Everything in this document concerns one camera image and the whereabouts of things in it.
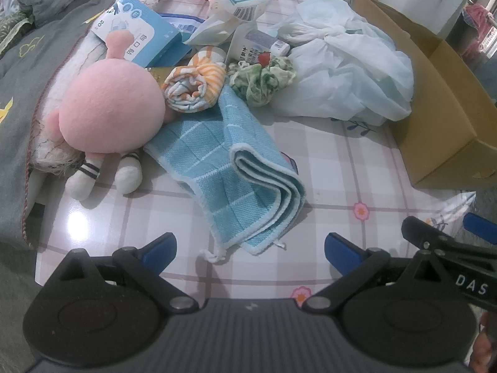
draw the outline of white package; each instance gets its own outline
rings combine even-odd
[[[306,0],[279,27],[296,80],[274,94],[274,113],[361,119],[379,126],[411,114],[411,60],[343,0]]]
[[[271,0],[209,0],[209,18],[186,44],[218,46],[243,23],[259,18]]]

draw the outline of plush toy leg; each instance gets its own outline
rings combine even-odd
[[[118,192],[126,195],[135,191],[142,183],[142,166],[138,150],[121,155],[114,182]]]
[[[66,182],[66,191],[76,200],[85,200],[89,197],[95,181],[100,174],[105,154],[85,153],[81,167]]]
[[[38,169],[34,169],[29,174],[28,179],[28,195],[26,197],[26,214],[28,215],[33,208],[34,202],[38,197],[41,188],[43,187],[43,182],[45,182],[45,178],[48,174],[39,171]]]

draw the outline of table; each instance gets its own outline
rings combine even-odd
[[[264,31],[303,0],[273,0],[259,18]],[[163,0],[158,12],[205,18],[205,0]],[[118,156],[107,156],[89,199],[79,203],[64,194],[64,180],[52,178],[42,224],[36,281],[44,284],[64,255],[85,248],[92,256],[110,255],[122,246],[140,248],[165,232],[178,241],[176,259],[161,274],[196,298],[294,297],[302,303],[340,274],[326,261],[324,240],[337,232],[362,248],[381,247],[395,256],[412,256],[400,226],[409,215],[448,234],[459,228],[475,194],[419,191],[409,184],[402,157],[388,127],[325,118],[283,118],[268,107],[253,110],[282,152],[295,160],[307,203],[284,236],[286,249],[271,246],[259,256],[231,249],[218,265],[201,249],[214,240],[200,207],[148,155],[144,180],[126,197],[113,185]]]

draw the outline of snack package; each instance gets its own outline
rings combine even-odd
[[[161,17],[181,32],[183,42],[186,42],[197,28],[205,22],[201,18],[185,14],[165,13],[161,14]]]
[[[209,18],[185,43],[218,46],[243,23],[259,18],[271,0],[210,0]]]

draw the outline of rolled towel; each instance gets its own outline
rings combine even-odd
[[[199,112],[216,104],[226,75],[221,53],[221,49],[208,46],[194,55],[188,66],[172,70],[162,86],[172,109]]]

